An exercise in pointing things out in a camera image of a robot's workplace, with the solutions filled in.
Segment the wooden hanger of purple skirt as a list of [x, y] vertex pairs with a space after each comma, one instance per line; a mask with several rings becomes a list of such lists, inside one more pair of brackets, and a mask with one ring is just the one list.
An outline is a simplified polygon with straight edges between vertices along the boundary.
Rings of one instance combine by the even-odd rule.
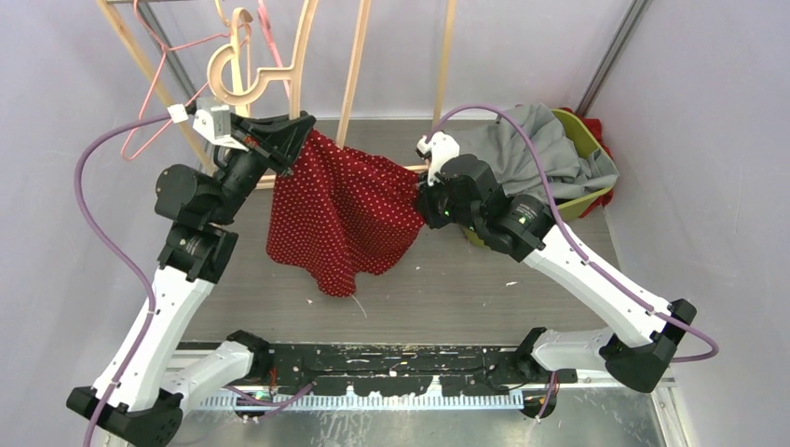
[[[220, 20], [229, 31], [229, 43], [219, 47], [210, 57], [207, 66], [207, 80], [213, 95], [220, 101], [228, 104], [227, 95], [240, 95], [252, 83], [252, 56], [249, 48], [247, 51], [247, 83], [242, 81], [241, 50], [244, 43], [250, 43], [252, 38], [252, 14], [243, 7], [233, 10], [228, 19], [223, 11], [222, 2], [214, 2]], [[230, 64], [231, 89], [227, 89], [223, 82], [223, 72]]]

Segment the red polka dot skirt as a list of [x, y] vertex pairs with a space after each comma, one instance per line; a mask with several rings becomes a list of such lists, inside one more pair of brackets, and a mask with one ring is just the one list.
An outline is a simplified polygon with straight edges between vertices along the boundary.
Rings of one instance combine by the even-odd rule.
[[349, 297], [359, 273], [385, 274], [416, 241], [425, 224], [417, 181], [388, 158], [313, 129], [291, 174], [275, 180], [266, 253], [306, 270], [322, 293]]

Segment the grey skirt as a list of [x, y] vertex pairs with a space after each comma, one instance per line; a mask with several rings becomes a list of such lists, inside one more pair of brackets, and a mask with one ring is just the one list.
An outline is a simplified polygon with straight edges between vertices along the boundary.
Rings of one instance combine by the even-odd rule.
[[[576, 145], [552, 110], [541, 103], [520, 105], [506, 112], [535, 147], [551, 184], [554, 201], [573, 200], [615, 185], [620, 173], [601, 149], [580, 156]], [[538, 168], [531, 152], [515, 128], [501, 117], [470, 129], [448, 132], [461, 154], [472, 154], [486, 162], [507, 196], [531, 194], [546, 199]]]

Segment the pink hanger of grey skirt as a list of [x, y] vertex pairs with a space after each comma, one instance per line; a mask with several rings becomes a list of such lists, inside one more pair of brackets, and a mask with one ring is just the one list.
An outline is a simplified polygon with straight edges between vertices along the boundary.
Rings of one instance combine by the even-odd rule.
[[269, 14], [267, 12], [266, 4], [264, 0], [257, 1], [256, 14], [261, 32], [264, 36], [264, 39], [266, 41], [270, 54], [274, 60], [274, 63], [278, 68], [283, 68], [284, 63], [280, 56], [278, 46], [274, 39], [274, 35], [272, 32], [271, 23], [269, 19]]

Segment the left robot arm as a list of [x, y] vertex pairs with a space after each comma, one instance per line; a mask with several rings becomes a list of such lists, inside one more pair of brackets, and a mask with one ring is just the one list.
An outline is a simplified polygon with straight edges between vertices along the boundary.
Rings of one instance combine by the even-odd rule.
[[155, 274], [141, 277], [144, 304], [102, 374], [66, 401], [90, 428], [135, 446], [169, 444], [197, 404], [237, 380], [261, 384], [274, 368], [266, 340], [236, 331], [181, 372], [166, 371], [236, 247], [229, 225], [268, 170], [290, 172], [316, 123], [303, 111], [269, 118], [226, 113], [222, 121], [228, 154], [215, 156], [215, 173], [175, 164], [159, 175], [155, 211], [170, 230]]

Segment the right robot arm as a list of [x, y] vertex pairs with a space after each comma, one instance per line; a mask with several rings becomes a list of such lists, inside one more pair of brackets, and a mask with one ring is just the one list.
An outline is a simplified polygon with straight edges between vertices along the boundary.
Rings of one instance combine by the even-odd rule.
[[594, 370], [649, 393], [659, 384], [696, 316], [684, 299], [669, 302], [626, 278], [585, 249], [547, 203], [531, 194], [507, 196], [489, 165], [463, 155], [417, 180], [416, 208], [429, 228], [458, 224], [486, 247], [552, 279], [591, 309], [603, 329], [532, 329], [514, 366], [528, 382], [561, 370]]

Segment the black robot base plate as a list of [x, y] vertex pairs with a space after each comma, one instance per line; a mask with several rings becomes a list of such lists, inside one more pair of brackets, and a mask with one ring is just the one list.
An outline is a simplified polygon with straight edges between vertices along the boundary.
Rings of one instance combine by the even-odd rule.
[[263, 386], [292, 395], [420, 396], [436, 385], [444, 397], [500, 396], [518, 386], [544, 387], [548, 372], [531, 370], [513, 346], [273, 344], [263, 372], [232, 385]]

